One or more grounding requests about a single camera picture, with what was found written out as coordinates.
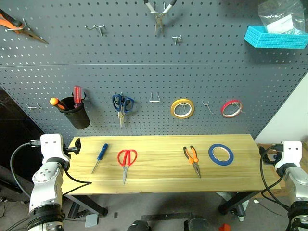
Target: tool holder cup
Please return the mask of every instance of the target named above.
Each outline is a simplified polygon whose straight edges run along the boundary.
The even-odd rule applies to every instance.
[[[68,110],[59,110],[62,114],[68,118],[72,125],[77,129],[85,129],[90,125],[90,120],[85,110],[83,101],[75,108],[74,98],[67,97],[61,100],[67,107]]]

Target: white wall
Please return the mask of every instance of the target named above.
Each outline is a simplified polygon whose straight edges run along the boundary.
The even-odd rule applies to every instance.
[[[308,138],[308,74],[255,139],[256,143],[305,141]]]

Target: gray floor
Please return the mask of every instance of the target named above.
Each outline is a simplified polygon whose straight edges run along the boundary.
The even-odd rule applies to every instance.
[[[100,195],[92,196],[92,199],[101,206],[108,208],[109,213],[105,218],[99,219],[99,225],[85,228],[84,222],[64,221],[65,231],[126,231],[128,226],[142,215],[192,212],[209,220],[212,230],[217,231],[223,224],[231,225],[232,231],[284,231],[288,223],[286,212],[272,202],[265,199],[259,201],[267,208],[283,216],[275,215],[260,204],[254,204],[250,200],[247,215],[244,222],[240,222],[234,215],[221,215],[217,207],[223,199],[215,193],[144,193],[124,195]],[[287,198],[280,198],[287,203]],[[68,214],[71,201],[65,201],[63,208]],[[28,205],[20,202],[8,202],[5,216],[0,218],[0,231],[6,230],[15,222],[27,216]],[[0,216],[3,211],[3,203],[0,204]],[[153,231],[182,231],[185,219],[152,221],[149,222]],[[17,227],[19,231],[26,230],[26,223]]]

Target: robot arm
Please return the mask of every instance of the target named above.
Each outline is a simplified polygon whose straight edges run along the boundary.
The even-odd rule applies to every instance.
[[[308,230],[308,174],[301,169],[302,143],[299,141],[284,141],[275,145],[277,153],[273,163],[277,174],[285,181],[289,194],[290,208],[288,218],[290,231]]]
[[[60,134],[46,134],[40,138],[43,165],[33,175],[34,188],[29,205],[29,231],[63,231],[62,190],[64,169],[69,169],[70,154],[77,148],[66,149]]]

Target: plastic bag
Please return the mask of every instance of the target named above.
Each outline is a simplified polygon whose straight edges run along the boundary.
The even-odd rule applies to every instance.
[[[268,0],[258,5],[258,14],[269,33],[305,32],[304,7],[300,0]]]

